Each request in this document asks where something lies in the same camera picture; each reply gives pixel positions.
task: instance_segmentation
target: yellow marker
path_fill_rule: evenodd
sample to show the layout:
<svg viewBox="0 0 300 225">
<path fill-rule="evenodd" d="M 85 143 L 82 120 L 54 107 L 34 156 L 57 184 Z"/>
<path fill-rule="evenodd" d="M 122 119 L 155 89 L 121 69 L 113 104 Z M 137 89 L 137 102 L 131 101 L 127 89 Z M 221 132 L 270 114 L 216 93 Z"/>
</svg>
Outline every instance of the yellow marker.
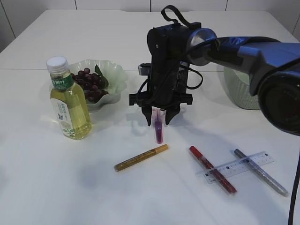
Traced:
<svg viewBox="0 0 300 225">
<path fill-rule="evenodd" d="M 164 145 L 159 146 L 157 148 L 154 148 L 154 149 L 151 149 L 149 151 L 146 151 L 146 152 L 144 152 L 144 153 L 142 153 L 140 155 L 137 155 L 137 156 L 135 156 L 133 158 L 130 158 L 130 159 L 124 161 L 124 162 L 121 162 L 121 163 L 115 165 L 114 169 L 115 169 L 116 172 L 118 172 L 120 170 L 124 170 L 127 167 L 130 167 L 130 166 L 132 166 L 134 164 L 142 162 L 145 159 L 150 158 L 150 157 L 152 157 L 152 156 L 154 156 L 154 155 L 156 155 L 156 154 L 158 154 L 158 153 L 160 153 L 162 151 L 165 151 L 167 149 L 169 149 L 169 146 L 167 144 L 164 144 Z"/>
</svg>

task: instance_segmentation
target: glass bowl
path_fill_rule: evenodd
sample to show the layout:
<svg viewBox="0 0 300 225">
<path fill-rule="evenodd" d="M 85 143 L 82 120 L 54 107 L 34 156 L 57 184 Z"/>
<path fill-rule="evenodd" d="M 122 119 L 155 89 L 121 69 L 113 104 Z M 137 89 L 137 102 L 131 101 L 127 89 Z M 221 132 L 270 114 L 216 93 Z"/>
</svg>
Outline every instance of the glass bowl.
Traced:
<svg viewBox="0 0 300 225">
<path fill-rule="evenodd" d="M 104 95 L 96 103 L 87 101 L 90 110 L 97 109 L 103 104 L 117 101 L 120 98 L 121 92 L 127 87 L 127 74 L 120 65 L 109 60 L 83 60 L 71 64 L 70 71 L 77 75 L 79 70 L 90 68 L 90 73 L 94 73 L 96 65 L 99 66 L 103 76 L 108 80 L 109 85 L 104 89 L 108 91 L 108 95 Z"/>
</svg>

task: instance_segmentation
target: yellow liquid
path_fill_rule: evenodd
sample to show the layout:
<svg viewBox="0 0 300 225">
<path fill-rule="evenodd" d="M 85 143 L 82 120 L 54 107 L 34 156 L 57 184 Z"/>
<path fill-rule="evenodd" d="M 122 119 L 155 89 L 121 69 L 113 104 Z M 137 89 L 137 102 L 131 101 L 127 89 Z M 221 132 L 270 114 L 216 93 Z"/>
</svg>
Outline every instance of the yellow liquid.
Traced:
<svg viewBox="0 0 300 225">
<path fill-rule="evenodd" d="M 69 72 L 60 76 L 66 77 L 68 75 L 70 75 Z M 84 138 L 90 132 L 92 125 L 82 88 L 77 83 L 74 83 L 72 87 L 66 90 L 56 90 L 53 88 L 50 98 L 58 99 L 67 104 L 75 133 L 73 137 L 65 136 L 75 140 Z"/>
</svg>

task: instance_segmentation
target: white wall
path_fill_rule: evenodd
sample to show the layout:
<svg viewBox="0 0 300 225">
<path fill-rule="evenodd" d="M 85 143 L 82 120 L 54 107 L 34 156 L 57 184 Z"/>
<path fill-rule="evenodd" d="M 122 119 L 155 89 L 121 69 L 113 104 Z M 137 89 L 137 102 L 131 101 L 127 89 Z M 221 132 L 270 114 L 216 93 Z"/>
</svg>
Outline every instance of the white wall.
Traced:
<svg viewBox="0 0 300 225">
<path fill-rule="evenodd" d="M 78 9 L 114 9 L 150 12 L 150 0 L 76 0 Z"/>
<path fill-rule="evenodd" d="M 228 11 L 268 11 L 289 32 L 300 15 L 300 0 L 228 0 Z"/>
<path fill-rule="evenodd" d="M 291 33 L 300 16 L 300 0 L 0 0 L 16 36 L 47 9 L 115 9 L 124 11 L 161 11 L 175 5 L 181 11 L 229 10 L 268 11 Z M 299 24 L 294 35 L 300 41 Z M 0 51 L 14 39 L 0 7 Z"/>
<path fill-rule="evenodd" d="M 76 9 L 74 0 L 1 0 L 18 36 L 47 9 Z"/>
<path fill-rule="evenodd" d="M 0 2 L 0 52 L 14 40 L 14 34 Z"/>
<path fill-rule="evenodd" d="M 152 0 L 152 11 L 160 12 L 167 5 L 174 5 L 181 12 L 192 10 L 225 10 L 227 0 Z"/>
</svg>

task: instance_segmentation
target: green basket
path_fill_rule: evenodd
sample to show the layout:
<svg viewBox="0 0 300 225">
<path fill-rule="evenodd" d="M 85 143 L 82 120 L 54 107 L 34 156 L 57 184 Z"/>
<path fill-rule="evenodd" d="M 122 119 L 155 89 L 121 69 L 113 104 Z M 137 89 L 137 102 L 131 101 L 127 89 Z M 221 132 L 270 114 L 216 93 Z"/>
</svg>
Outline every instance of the green basket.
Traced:
<svg viewBox="0 0 300 225">
<path fill-rule="evenodd" d="M 225 67 L 224 78 L 229 94 L 237 106 L 243 109 L 260 110 L 257 96 L 251 96 L 249 93 L 247 74 Z"/>
</svg>

